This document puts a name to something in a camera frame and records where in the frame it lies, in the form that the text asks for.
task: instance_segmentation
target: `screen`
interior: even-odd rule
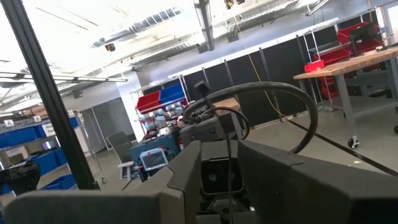
[[[162,151],[150,153],[146,156],[141,157],[142,163],[146,170],[152,169],[159,165],[166,165],[167,161]]]
[[[56,146],[57,145],[53,140],[42,143],[43,149],[52,149],[53,147],[56,147]]]

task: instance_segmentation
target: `ceiling light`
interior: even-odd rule
[[[0,117],[11,116],[11,115],[14,115],[14,114],[13,113],[0,114]]]
[[[78,81],[106,81],[106,78],[78,77]]]
[[[26,78],[21,78],[21,79],[12,79],[12,78],[3,78],[0,76],[0,82],[18,82],[18,83],[27,83],[27,82],[31,82],[33,83],[34,81],[32,79],[26,79]]]
[[[5,110],[5,112],[11,112],[11,111],[19,111],[19,110],[23,110],[25,108],[37,105],[38,103],[41,103],[42,100],[41,99],[34,99],[34,100],[27,100],[27,101],[23,101],[21,103],[18,103],[15,106],[12,106],[8,109]]]
[[[323,0],[322,2],[318,3],[314,8],[309,10],[305,15],[306,16],[311,16],[314,14],[316,11],[318,11],[322,6],[324,6],[326,3],[328,3],[329,0]]]
[[[53,75],[55,81],[90,81],[90,82],[126,82],[125,78],[96,78],[96,77],[73,77],[66,75]],[[0,72],[0,80],[3,82],[33,82],[33,76],[29,73]]]

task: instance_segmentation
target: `ceiling pipe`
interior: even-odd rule
[[[172,7],[170,9],[166,9],[157,14],[153,14],[153,15],[143,19],[140,22],[133,23],[131,26],[129,26],[127,29],[125,29],[121,32],[112,34],[108,37],[99,38],[96,42],[92,43],[90,48],[98,48],[98,47],[104,46],[106,44],[110,44],[112,42],[121,42],[121,41],[131,39],[131,38],[135,37],[137,33],[145,31],[150,26],[154,26],[154,25],[160,24],[163,21],[172,19],[172,18],[180,15],[182,12],[183,12],[182,9],[180,9],[178,7]]]
[[[30,73],[19,72],[0,72],[0,78],[8,78],[10,82],[13,80],[33,80]],[[126,82],[125,78],[97,78],[97,77],[74,77],[68,75],[53,75],[55,81],[70,81],[70,82]]]
[[[316,11],[318,11],[320,8],[322,8],[326,3],[328,3],[329,0],[323,0],[322,2],[318,3],[315,7],[313,7],[310,10],[310,7],[308,6],[308,12],[305,14],[306,16],[311,16],[312,14],[314,14]]]
[[[201,31],[205,36],[205,46],[207,50],[215,49],[215,39],[213,37],[213,26],[211,24],[211,12],[209,0],[194,0],[195,9],[201,26]]]

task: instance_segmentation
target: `white wall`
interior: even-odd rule
[[[393,0],[372,0],[371,6],[380,6],[391,1]],[[367,9],[369,9],[368,0],[330,0],[330,2],[323,7],[323,15],[321,10],[314,13],[315,23],[318,24],[322,22],[323,18],[325,21],[336,17],[342,19],[363,12]],[[284,35],[291,34],[295,31],[305,29],[313,24],[314,17],[312,16],[307,17],[302,13],[292,14],[277,19],[272,25],[265,23],[264,27],[257,26],[245,30],[243,31],[243,37],[247,47],[253,47]],[[181,71],[192,67],[198,67],[196,69],[197,71],[201,67],[214,66],[223,61],[221,57],[225,57],[226,55],[245,49],[242,40],[228,43],[226,38],[217,40],[215,46],[216,48],[211,52],[199,54],[197,49],[193,49],[183,54],[171,57],[169,58],[169,61],[164,60],[146,66],[146,68],[143,68],[141,72],[138,72],[140,81],[142,81],[141,85],[148,85],[150,82],[165,79],[169,75],[180,73]],[[213,60],[216,61],[216,64],[209,63],[208,65],[203,65],[204,63]]]
[[[83,90],[83,96],[78,99],[74,99],[70,95],[62,98],[62,100],[67,110],[83,111],[119,97],[120,94],[116,83],[107,82]]]

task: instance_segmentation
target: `black plastic panel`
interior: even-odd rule
[[[210,93],[215,93],[232,86],[223,63],[206,68],[205,72],[209,80]]]
[[[169,81],[167,83],[164,83],[163,86],[164,86],[164,88],[167,88],[167,87],[170,87],[170,86],[176,85],[176,84],[180,84],[180,80],[179,79],[172,80],[172,81]]]
[[[159,91],[159,90],[161,90],[161,89],[162,89],[162,86],[161,86],[161,85],[154,86],[154,87],[151,87],[151,88],[149,88],[149,89],[147,89],[147,90],[144,90],[144,91],[143,91],[143,94],[146,95],[146,94],[149,94],[149,93],[154,93],[154,92]]]
[[[266,81],[260,53],[255,52],[251,54],[251,58],[261,81]],[[228,66],[235,85],[259,81],[247,55],[229,61]],[[248,118],[250,126],[266,123],[278,118],[277,113],[272,109],[263,91],[241,93],[238,95],[238,99],[242,112]]]
[[[193,74],[186,75],[184,76],[184,78],[191,100],[199,100],[201,98],[201,95],[197,93],[194,86],[200,81],[206,81],[203,72],[200,70]]]
[[[290,40],[267,49],[264,56],[268,65],[271,81],[282,82],[299,87],[293,76],[304,72],[297,40]],[[295,96],[276,93],[280,111],[284,115],[296,114],[305,110],[305,105]]]

